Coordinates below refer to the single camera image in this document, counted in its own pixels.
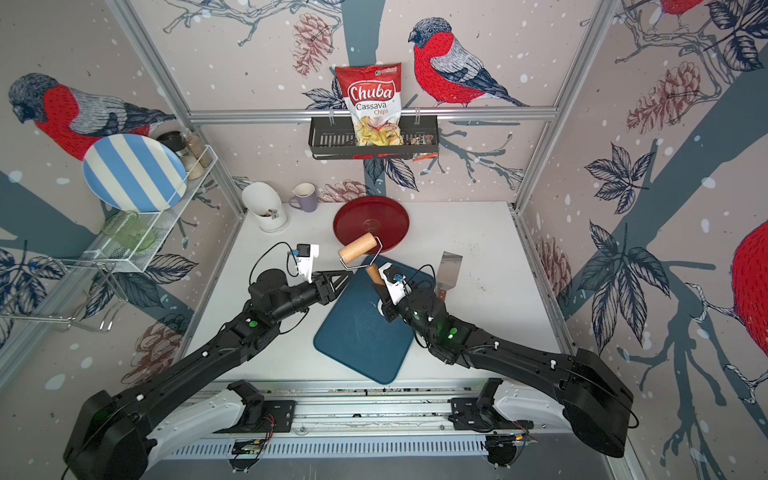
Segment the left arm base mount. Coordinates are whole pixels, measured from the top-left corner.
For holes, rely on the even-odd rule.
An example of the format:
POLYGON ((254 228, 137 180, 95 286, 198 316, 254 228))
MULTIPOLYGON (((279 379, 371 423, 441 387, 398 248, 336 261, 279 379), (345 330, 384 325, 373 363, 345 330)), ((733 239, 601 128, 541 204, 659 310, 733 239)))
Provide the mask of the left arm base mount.
POLYGON ((216 434, 289 433, 291 431, 296 401, 267 400, 263 392, 245 380, 230 383, 226 392, 236 395, 236 404, 241 406, 243 411, 231 426, 217 430, 216 434))

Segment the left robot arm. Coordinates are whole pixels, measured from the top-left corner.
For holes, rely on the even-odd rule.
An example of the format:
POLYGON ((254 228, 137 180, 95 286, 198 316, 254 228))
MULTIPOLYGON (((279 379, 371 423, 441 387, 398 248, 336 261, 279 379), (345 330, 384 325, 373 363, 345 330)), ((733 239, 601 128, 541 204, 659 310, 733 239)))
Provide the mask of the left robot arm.
POLYGON ((352 277, 345 270, 319 271, 289 285, 279 269, 262 272, 242 310, 200 348, 135 387, 116 395, 100 391, 85 401, 63 453, 68 472, 78 479, 139 479, 208 434, 240 421, 263 425, 263 396, 244 380, 191 407, 184 404, 266 349, 284 319, 336 300, 352 277))

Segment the teal cutting board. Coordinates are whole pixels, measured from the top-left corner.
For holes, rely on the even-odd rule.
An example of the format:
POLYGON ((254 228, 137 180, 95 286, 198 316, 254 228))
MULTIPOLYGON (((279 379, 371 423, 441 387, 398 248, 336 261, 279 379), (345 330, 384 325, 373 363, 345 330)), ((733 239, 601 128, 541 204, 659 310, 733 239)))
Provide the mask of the teal cutting board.
POLYGON ((401 318, 389 322, 381 316, 379 302, 373 281, 364 270, 357 271, 318 328, 313 346, 336 363, 388 385, 406 361, 427 350, 401 318))

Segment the green glass cup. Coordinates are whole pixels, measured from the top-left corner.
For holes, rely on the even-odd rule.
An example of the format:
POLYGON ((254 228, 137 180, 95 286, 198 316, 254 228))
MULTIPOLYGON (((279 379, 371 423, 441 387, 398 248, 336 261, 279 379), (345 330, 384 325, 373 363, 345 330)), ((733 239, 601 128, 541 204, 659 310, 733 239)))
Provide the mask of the green glass cup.
POLYGON ((108 218, 101 234, 128 251, 142 252, 156 243, 155 233, 136 212, 120 211, 108 218))

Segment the wooden dough roller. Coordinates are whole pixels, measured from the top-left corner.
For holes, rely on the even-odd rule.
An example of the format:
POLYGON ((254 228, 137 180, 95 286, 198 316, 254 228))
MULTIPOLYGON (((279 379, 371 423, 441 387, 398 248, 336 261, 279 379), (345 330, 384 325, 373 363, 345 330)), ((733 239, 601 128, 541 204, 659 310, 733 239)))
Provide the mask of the wooden dough roller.
POLYGON ((340 263, 345 270, 364 269, 374 284, 384 286, 385 282, 381 278, 381 274, 375 264, 375 260, 382 249, 383 244, 380 238, 368 232, 340 249, 338 255, 340 263), (354 265, 357 259, 365 257, 370 250, 374 251, 374 255, 368 263, 354 265))

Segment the white cutlery holder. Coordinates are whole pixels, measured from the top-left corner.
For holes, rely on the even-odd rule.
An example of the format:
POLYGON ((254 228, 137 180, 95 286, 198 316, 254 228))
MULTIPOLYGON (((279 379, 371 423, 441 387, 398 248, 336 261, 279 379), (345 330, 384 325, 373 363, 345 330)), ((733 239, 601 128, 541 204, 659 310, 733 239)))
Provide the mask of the white cutlery holder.
POLYGON ((289 225, 289 216, 276 190, 264 182, 245 187, 241 199, 248 214, 265 233, 278 233, 289 225))

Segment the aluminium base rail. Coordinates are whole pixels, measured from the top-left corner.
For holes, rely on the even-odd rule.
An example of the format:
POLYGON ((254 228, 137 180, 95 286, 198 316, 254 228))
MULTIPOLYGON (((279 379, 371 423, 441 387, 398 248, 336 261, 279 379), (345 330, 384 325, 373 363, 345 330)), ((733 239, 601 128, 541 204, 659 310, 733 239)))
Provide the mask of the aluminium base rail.
POLYGON ((314 398, 264 393, 267 400, 297 402, 289 433, 214 432, 163 460, 228 459, 239 471, 262 459, 293 458, 483 456, 510 465, 542 434, 574 434, 560 404, 507 381, 498 388, 494 406, 509 420, 533 421, 533 428, 488 434, 455 430, 448 420, 450 400, 475 398, 481 390, 347 390, 314 398))

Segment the red round tray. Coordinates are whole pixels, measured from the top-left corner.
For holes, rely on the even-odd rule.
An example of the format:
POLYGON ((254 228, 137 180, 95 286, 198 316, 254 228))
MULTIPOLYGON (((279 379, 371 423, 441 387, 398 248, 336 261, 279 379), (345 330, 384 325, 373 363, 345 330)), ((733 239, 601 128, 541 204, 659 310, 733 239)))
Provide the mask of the red round tray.
POLYGON ((347 245, 366 233, 378 237, 382 251, 395 248, 408 233, 410 218, 405 208, 383 196, 365 196, 345 203, 336 213, 333 231, 347 245))

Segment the spice jar dark lid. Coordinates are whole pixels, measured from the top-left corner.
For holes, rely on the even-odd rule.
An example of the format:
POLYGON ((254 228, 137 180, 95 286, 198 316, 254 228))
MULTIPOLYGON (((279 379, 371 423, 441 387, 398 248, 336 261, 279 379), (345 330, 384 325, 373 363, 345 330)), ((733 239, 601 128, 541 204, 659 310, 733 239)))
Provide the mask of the spice jar dark lid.
POLYGON ((168 131, 160 134, 156 140, 173 151, 178 157, 187 156, 190 151, 180 131, 168 131))

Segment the blue striped plate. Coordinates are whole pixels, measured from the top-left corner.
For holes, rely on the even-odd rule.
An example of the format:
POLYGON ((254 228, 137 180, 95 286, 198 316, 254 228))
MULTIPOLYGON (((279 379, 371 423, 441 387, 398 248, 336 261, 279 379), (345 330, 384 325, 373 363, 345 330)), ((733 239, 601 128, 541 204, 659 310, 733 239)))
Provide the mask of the blue striped plate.
POLYGON ((100 200, 122 211, 162 212, 187 191, 187 171, 175 152, 137 134, 111 135, 94 143, 84 156, 83 175, 100 200))

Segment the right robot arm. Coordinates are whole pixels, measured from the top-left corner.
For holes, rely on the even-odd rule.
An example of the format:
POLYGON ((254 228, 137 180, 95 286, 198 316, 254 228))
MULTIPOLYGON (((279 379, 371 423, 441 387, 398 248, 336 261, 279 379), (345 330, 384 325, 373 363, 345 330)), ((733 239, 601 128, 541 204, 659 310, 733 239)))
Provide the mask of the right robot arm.
POLYGON ((585 349, 574 355, 552 353, 506 341, 449 314, 445 303, 427 288, 417 288, 399 300, 382 284, 373 288, 386 320, 402 319, 425 340, 435 358, 498 375, 486 382, 473 407, 460 407, 449 416, 455 427, 478 433, 499 430, 501 412, 493 397, 510 379, 560 404, 563 417, 584 444, 610 457, 624 456, 634 396, 598 355, 585 349))

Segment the purple mug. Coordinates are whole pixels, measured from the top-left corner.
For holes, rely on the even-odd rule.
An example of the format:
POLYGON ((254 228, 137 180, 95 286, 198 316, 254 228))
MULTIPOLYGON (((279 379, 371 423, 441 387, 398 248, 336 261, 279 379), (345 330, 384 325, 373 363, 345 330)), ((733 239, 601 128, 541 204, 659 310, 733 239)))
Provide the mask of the purple mug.
POLYGON ((318 207, 317 191, 314 184, 304 182, 298 184, 292 191, 293 196, 289 205, 306 213, 314 212, 318 207))

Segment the Chuba cassava chips bag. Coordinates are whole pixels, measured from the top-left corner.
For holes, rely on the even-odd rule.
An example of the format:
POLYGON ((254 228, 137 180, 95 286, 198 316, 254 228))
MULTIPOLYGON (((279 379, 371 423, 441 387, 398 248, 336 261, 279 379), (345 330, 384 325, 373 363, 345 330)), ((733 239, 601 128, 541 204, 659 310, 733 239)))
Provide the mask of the Chuba cassava chips bag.
POLYGON ((399 127, 402 111, 402 65, 341 67, 336 77, 351 114, 358 146, 404 144, 399 127))

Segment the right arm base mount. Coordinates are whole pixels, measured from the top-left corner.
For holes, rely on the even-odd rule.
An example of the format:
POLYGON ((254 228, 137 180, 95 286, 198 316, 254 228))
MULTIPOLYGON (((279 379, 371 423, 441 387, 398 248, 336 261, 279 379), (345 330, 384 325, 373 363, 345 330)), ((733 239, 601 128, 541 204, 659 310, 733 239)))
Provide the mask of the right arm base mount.
POLYGON ((499 430, 517 429, 528 431, 534 427, 530 420, 509 420, 494 407, 494 396, 502 385, 501 378, 490 378, 475 398, 458 397, 450 400, 448 420, 457 431, 473 431, 480 434, 499 430))

